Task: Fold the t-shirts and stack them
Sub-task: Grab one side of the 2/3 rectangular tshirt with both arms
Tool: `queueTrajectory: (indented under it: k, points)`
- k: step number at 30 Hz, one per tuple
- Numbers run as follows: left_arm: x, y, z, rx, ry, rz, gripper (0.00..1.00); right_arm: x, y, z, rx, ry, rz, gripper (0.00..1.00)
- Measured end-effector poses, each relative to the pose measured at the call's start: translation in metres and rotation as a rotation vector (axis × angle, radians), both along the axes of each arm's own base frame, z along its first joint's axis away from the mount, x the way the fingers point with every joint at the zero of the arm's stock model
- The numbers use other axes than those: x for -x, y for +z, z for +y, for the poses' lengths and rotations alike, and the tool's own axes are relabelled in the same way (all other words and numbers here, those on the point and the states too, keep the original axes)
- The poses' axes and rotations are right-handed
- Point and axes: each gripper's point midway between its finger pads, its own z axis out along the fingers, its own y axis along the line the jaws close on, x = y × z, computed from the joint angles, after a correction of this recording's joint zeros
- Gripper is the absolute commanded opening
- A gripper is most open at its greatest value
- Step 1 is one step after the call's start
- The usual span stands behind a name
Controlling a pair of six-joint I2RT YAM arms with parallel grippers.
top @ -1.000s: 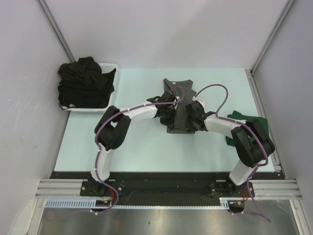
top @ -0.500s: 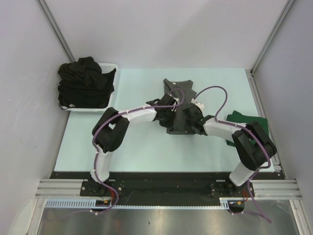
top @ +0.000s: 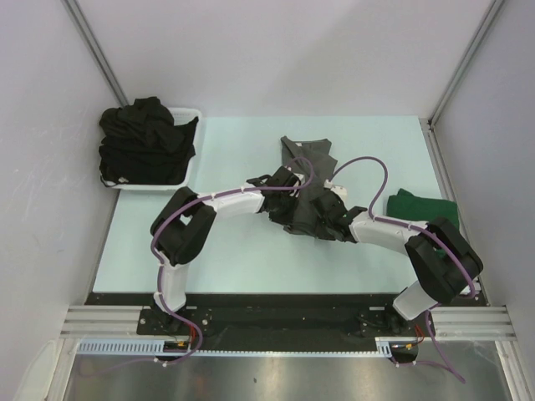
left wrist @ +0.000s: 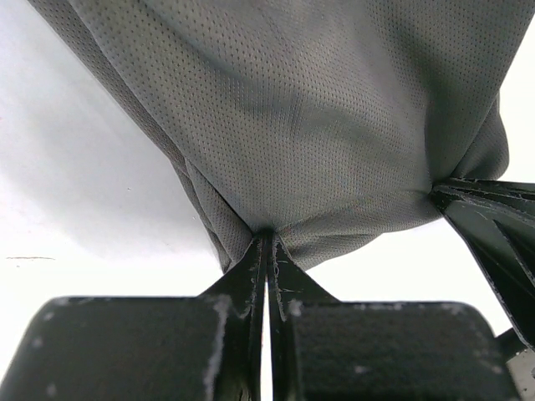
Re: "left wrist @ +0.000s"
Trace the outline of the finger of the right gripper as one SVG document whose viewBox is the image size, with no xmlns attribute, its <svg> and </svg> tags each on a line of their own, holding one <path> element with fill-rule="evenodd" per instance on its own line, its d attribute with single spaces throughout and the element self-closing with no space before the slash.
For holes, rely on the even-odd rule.
<svg viewBox="0 0 535 401">
<path fill-rule="evenodd" d="M 534 193 L 434 191 L 431 200 L 470 249 L 520 341 L 534 345 Z"/>
<path fill-rule="evenodd" d="M 436 183 L 432 195 L 463 193 L 490 200 L 492 195 L 514 202 L 533 202 L 534 184 L 499 180 L 448 178 Z"/>
</svg>

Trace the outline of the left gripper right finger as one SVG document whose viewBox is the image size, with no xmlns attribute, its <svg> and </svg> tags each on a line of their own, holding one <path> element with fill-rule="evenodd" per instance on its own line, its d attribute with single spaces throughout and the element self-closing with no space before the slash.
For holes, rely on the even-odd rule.
<svg viewBox="0 0 535 401">
<path fill-rule="evenodd" d="M 459 302 L 342 302 L 267 235 L 276 400 L 517 400 L 484 317 Z"/>
</svg>

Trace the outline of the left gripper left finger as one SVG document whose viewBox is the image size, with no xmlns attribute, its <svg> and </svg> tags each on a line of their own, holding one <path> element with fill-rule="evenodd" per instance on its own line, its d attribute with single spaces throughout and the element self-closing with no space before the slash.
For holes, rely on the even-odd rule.
<svg viewBox="0 0 535 401">
<path fill-rule="evenodd" d="M 1 384 L 7 401 L 258 400 L 262 237 L 195 297 L 56 297 Z"/>
</svg>

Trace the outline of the grey t shirt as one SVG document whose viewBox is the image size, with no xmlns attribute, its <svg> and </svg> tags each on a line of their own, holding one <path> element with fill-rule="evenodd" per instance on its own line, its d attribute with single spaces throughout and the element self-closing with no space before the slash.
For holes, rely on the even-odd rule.
<svg viewBox="0 0 535 401">
<path fill-rule="evenodd" d="M 235 265 L 276 231 L 305 269 L 438 217 L 508 165 L 499 90 L 531 1 L 36 1 L 170 160 Z"/>
</svg>

